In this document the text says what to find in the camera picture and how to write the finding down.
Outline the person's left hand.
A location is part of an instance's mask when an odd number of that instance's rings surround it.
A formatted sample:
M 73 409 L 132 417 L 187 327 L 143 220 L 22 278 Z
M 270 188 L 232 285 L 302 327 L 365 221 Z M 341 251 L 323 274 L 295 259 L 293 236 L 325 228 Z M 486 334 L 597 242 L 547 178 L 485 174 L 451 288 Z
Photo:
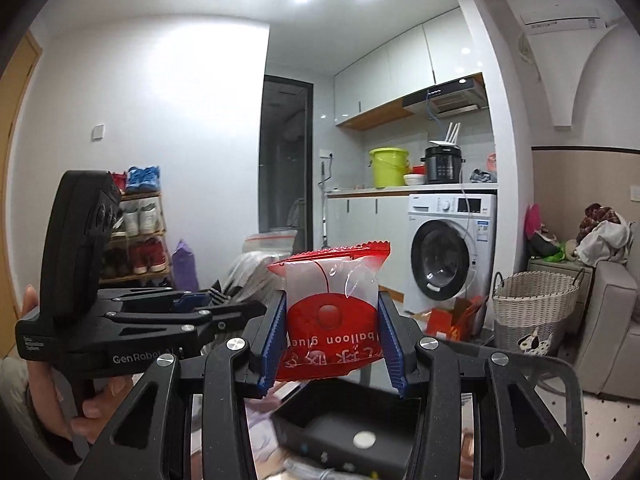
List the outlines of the person's left hand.
M 85 400 L 80 416 L 67 420 L 50 365 L 27 361 L 27 370 L 32 405 L 44 428 L 67 440 L 73 436 L 83 437 L 91 444 L 96 442 L 134 386 L 131 376 L 112 377 L 96 396 Z

